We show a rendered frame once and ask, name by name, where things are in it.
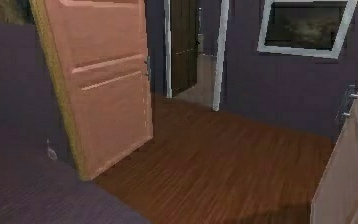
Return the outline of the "brown furry thing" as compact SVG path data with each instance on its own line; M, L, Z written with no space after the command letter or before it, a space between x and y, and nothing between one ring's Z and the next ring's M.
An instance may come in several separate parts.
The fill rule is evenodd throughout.
M0 22L17 25L33 24L29 0L0 0Z

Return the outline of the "dark brown room door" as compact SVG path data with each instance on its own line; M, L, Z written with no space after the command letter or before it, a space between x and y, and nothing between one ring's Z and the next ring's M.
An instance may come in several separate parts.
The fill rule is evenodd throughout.
M197 83L197 31L197 0L171 0L171 88L174 96Z

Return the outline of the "pale beige room door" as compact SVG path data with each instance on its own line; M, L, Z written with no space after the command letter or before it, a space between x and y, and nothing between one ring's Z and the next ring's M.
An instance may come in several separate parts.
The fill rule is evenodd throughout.
M358 224L358 92L311 203L310 224Z

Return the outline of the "salmon pink room door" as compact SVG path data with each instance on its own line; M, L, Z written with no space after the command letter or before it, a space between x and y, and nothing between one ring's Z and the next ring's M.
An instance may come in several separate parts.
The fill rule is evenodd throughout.
M153 137L144 0L29 0L79 176Z

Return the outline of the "white framed dark picture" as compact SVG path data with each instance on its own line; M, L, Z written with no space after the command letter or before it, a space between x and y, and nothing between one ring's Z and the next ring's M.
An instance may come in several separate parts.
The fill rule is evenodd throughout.
M358 0L265 0L257 51L338 59Z

